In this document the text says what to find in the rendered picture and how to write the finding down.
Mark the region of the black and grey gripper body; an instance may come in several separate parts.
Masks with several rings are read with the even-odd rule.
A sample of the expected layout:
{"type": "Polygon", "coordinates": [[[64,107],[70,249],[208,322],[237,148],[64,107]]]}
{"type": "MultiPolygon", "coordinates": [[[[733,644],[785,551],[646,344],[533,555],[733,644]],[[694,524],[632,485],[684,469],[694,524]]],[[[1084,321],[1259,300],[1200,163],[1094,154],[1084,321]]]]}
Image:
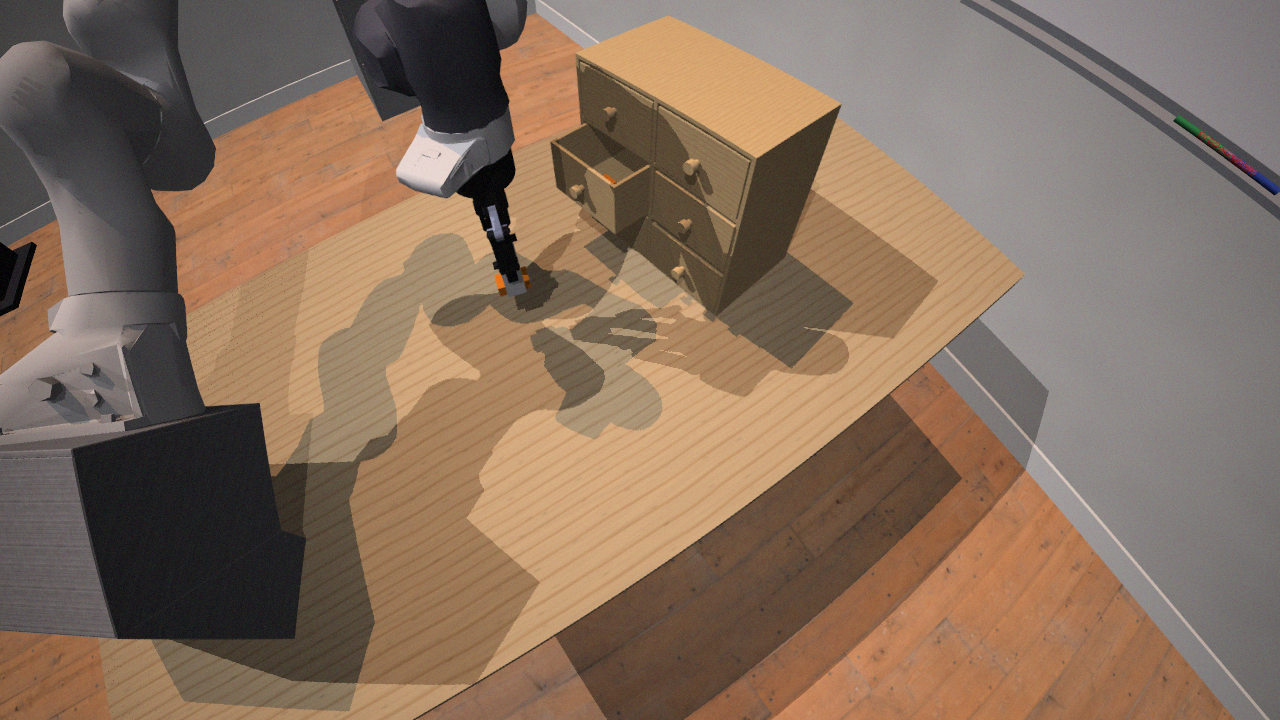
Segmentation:
{"type": "Polygon", "coordinates": [[[467,199],[476,199],[483,209],[483,217],[486,223],[492,223],[488,206],[495,205],[499,222],[503,219],[503,211],[500,208],[500,191],[515,178],[515,159],[512,150],[495,161],[492,165],[483,167],[474,177],[471,177],[456,193],[460,193],[467,199]]]}

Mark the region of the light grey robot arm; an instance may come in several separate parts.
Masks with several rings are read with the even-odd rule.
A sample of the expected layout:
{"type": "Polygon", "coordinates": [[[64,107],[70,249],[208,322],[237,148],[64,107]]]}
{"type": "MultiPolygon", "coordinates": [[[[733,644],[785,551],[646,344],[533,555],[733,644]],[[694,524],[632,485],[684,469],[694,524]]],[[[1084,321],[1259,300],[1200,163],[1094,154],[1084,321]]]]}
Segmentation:
{"type": "MultiPolygon", "coordinates": [[[[0,127],[47,190],[68,290],[47,309],[54,334],[0,375],[0,445],[206,410],[186,343],[175,229],[151,191],[195,190],[215,161],[180,61],[178,0],[63,0],[63,17],[84,54],[44,40],[0,58],[0,127]]],[[[401,184],[449,199],[509,152],[499,50],[517,44],[526,17],[527,0],[360,6],[364,67],[378,87],[422,108],[396,169],[401,184]]]]}

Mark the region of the small brown wooden chest of drawers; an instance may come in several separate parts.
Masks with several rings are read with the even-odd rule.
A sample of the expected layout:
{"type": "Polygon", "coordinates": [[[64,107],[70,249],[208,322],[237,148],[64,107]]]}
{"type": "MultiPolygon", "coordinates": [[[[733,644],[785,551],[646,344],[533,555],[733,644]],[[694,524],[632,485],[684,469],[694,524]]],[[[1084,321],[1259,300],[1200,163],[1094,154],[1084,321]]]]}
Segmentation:
{"type": "Polygon", "coordinates": [[[785,259],[842,104],[671,15],[575,56],[581,126],[588,122],[652,164],[646,260],[658,169],[736,223],[717,316],[785,259]],[[652,160],[582,117],[582,61],[654,100],[652,160]],[[660,105],[751,159],[737,219],[655,164],[660,105]]]}

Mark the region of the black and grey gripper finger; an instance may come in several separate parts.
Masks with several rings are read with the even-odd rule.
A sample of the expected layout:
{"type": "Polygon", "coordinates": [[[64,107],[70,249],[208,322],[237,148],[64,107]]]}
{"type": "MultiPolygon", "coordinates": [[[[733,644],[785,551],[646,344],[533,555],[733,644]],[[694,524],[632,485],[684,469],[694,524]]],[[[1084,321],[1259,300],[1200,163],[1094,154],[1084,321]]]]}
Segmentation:
{"type": "MultiPolygon", "coordinates": [[[[504,192],[506,192],[504,190],[502,190],[502,191],[500,191],[500,193],[504,193],[504,192]]],[[[517,241],[517,238],[516,238],[516,234],[511,234],[511,240],[512,240],[512,243],[513,243],[515,241],[517,241]]],[[[513,247],[515,247],[515,243],[513,243],[513,247]]]]}
{"type": "Polygon", "coordinates": [[[515,247],[509,236],[508,225],[511,224],[511,222],[509,222],[509,213],[507,209],[508,201],[506,197],[506,192],[499,193],[499,196],[504,211],[504,217],[500,222],[497,214],[495,205],[486,208],[492,223],[485,222],[479,200],[474,200],[474,209],[476,211],[476,215],[480,218],[480,222],[483,224],[483,231],[486,231],[486,240],[489,240],[489,242],[492,243],[493,252],[497,258],[497,263],[493,263],[494,270],[500,269],[499,272],[506,284],[506,291],[508,293],[508,297],[512,297],[518,293],[526,293],[526,287],[524,283],[524,275],[518,265],[518,258],[516,258],[515,255],[515,247]]]}

